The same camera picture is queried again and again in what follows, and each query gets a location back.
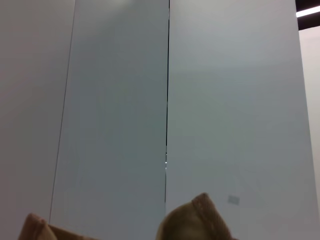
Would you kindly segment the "white ceiling light strip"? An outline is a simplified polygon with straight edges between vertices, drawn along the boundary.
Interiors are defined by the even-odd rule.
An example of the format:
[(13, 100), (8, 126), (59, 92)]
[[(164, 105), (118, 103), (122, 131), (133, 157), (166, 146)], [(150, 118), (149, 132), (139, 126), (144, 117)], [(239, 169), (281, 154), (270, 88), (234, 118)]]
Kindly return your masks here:
[(296, 13), (296, 17), (297, 18), (301, 18), (301, 17), (304, 17), (304, 16), (316, 14), (316, 13), (319, 13), (319, 12), (320, 12), (320, 5), (319, 6), (315, 6), (315, 7), (311, 7), (311, 8), (305, 9), (305, 10), (298, 11)]

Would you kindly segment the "khaki canvas food bag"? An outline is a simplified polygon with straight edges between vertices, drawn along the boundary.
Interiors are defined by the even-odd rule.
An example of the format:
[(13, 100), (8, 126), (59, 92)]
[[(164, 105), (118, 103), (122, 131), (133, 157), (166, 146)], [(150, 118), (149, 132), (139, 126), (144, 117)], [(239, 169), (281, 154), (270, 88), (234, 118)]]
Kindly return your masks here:
[[(17, 240), (98, 240), (53, 225), (30, 213)], [(238, 240), (210, 196), (203, 192), (174, 210), (160, 223), (154, 240)]]

